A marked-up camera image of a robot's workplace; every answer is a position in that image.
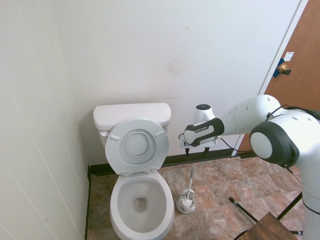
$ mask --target toilet brush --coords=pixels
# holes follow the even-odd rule
[[[191,189],[194,173],[195,167],[192,165],[189,188],[184,189],[182,195],[175,202],[176,208],[182,214],[190,214],[196,209],[194,204],[195,192]]]

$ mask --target toilet tank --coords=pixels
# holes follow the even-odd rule
[[[171,109],[166,103],[132,103],[97,106],[93,111],[93,121],[98,129],[103,147],[106,146],[112,128],[128,119],[147,118],[158,123],[166,131],[170,122]]]

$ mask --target baseboard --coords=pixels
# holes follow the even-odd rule
[[[88,227],[89,227],[89,211],[90,211],[90,192],[91,192],[91,167],[88,165],[88,180],[89,180],[89,194],[88,194],[88,204],[86,206],[86,218],[85,218],[85,234],[84,240],[88,238]]]
[[[223,158],[231,158],[233,150],[232,149],[222,149],[216,151],[209,151],[205,156],[203,152],[196,152],[190,153],[189,157],[187,155],[174,155],[174,156],[167,156],[164,160],[163,167],[175,166],[180,164],[192,164],[198,162],[205,162],[215,159],[223,159]],[[256,157],[257,155],[254,152],[246,152],[246,153],[239,153],[236,157],[240,157],[242,159],[245,158],[252,158]],[[97,175],[97,176],[104,176],[104,175],[111,175],[116,174],[111,166],[106,164],[99,164],[99,165],[91,165],[90,166],[90,174]]]

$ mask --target door frame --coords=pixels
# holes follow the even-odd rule
[[[282,39],[282,42],[281,42],[281,44],[280,44],[280,46],[279,46],[279,48],[278,48],[278,50],[277,50],[277,52],[276,52],[276,54],[274,56],[274,59],[273,59],[271,65],[269,67],[269,70],[268,70],[268,72],[267,72],[267,74],[266,74],[266,76],[264,78],[262,86],[261,86],[259,92],[257,93],[257,95],[262,95],[262,94],[265,93],[265,91],[266,91],[266,89],[267,89],[267,87],[268,87],[268,85],[269,85],[269,83],[270,83],[270,81],[272,79],[272,76],[273,76],[273,74],[275,72],[275,69],[277,68],[277,65],[278,65],[278,63],[279,63],[279,61],[280,61],[280,59],[281,59],[281,57],[282,57],[287,45],[288,45],[288,42],[289,42],[292,34],[294,33],[294,30],[295,30],[295,28],[296,28],[296,26],[298,24],[298,21],[299,21],[301,15],[302,15],[303,11],[305,10],[305,7],[306,7],[307,3],[308,3],[308,0],[300,0],[300,2],[298,4],[298,7],[295,10],[295,13],[294,13],[294,15],[293,15],[293,17],[291,19],[291,22],[290,22],[290,24],[289,24],[289,26],[288,26],[288,28],[287,28],[287,30],[285,32],[285,35],[284,35],[284,37]],[[238,137],[238,139],[236,141],[236,144],[234,146],[235,149],[239,149],[240,144],[242,143],[244,137],[245,137],[244,134],[239,135],[239,137]],[[237,151],[234,150],[232,152],[232,156],[235,156],[236,153],[237,153]]]

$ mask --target floor tile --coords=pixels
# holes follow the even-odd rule
[[[112,227],[109,204],[106,202],[90,202],[88,228],[92,231],[105,230]]]
[[[249,177],[232,182],[242,202],[262,197]]]
[[[230,178],[223,171],[220,163],[214,163],[211,166],[205,166],[203,173],[206,175],[211,184],[229,181]]]
[[[304,220],[301,217],[280,220],[280,222],[290,231],[302,231],[304,228]]]
[[[266,174],[266,170],[261,165],[258,157],[245,158],[239,160],[249,177]]]
[[[241,201],[232,181],[217,182],[215,184],[211,184],[210,186],[213,190],[215,199],[221,206],[232,204],[229,198],[233,198],[237,202]]]
[[[258,158],[258,161],[260,162],[260,164],[263,166],[263,168],[265,169],[265,171],[268,174],[281,173],[281,172],[287,171],[285,168],[283,168],[277,164],[273,164],[273,163],[269,163],[267,161],[264,161],[261,158]]]
[[[249,176],[239,161],[223,162],[221,166],[231,180],[243,179]]]
[[[181,169],[171,171],[168,179],[168,185],[172,193],[173,200],[176,201],[187,188],[184,173]]]
[[[109,201],[118,177],[116,174],[106,176],[91,175],[90,202]]]
[[[204,240],[206,238],[195,211],[190,214],[176,212],[173,224],[177,240]]]
[[[250,179],[263,197],[286,192],[279,188],[268,174],[253,176]]]
[[[114,229],[111,227],[105,230],[91,231],[88,230],[87,240],[121,240]]]
[[[292,192],[284,193],[283,195],[285,196],[286,199],[289,200],[289,202],[292,202],[300,193],[301,191],[292,191]],[[293,208],[296,210],[296,212],[299,214],[300,217],[304,218],[305,209],[304,209],[304,203],[302,202],[302,199]]]
[[[289,171],[271,173],[270,177],[274,183],[285,190],[287,193],[301,189],[300,182]]]
[[[232,232],[222,206],[201,210],[198,211],[197,214],[208,239],[227,235]]]
[[[221,208],[228,222],[230,232],[242,232],[250,229],[254,225],[254,222],[251,220],[251,218],[235,205],[225,205]]]
[[[258,221],[271,212],[270,207],[263,198],[258,198],[250,201],[243,201],[239,203],[245,210],[247,210]]]
[[[170,231],[168,234],[164,237],[163,240],[177,240],[175,226],[172,224],[172,227],[170,228]]]
[[[196,193],[194,203],[198,210],[212,209],[219,206],[212,188],[209,185],[195,186],[192,190]]]
[[[252,220],[231,204],[233,197],[257,219],[267,212],[278,215],[301,191],[299,181],[286,169],[254,158],[223,158],[194,163],[196,209],[191,214],[175,210],[170,232],[164,240],[233,240]],[[174,200],[189,186],[191,163],[163,167],[159,173],[170,187]],[[297,175],[299,171],[291,168]],[[116,174],[91,177],[88,240],[119,240],[110,220],[110,198]],[[301,228],[302,202],[285,218],[285,226]]]
[[[290,204],[290,201],[283,194],[264,197],[266,204],[271,209],[271,213],[277,218],[279,214]],[[300,217],[297,211],[292,208],[283,220],[294,219]]]
[[[187,186],[189,187],[190,184],[190,173],[191,167],[182,168],[183,176]],[[204,173],[204,169],[202,167],[195,167],[194,168],[194,175],[192,179],[192,186],[203,186],[210,184],[206,174]]]
[[[212,238],[211,240],[234,240],[236,238],[236,236],[238,236],[239,234],[240,234],[240,232],[233,232],[233,233],[229,233],[224,236]]]
[[[303,240],[303,236],[301,236],[301,235],[294,235],[295,237],[296,237],[296,239],[298,239],[298,240]]]

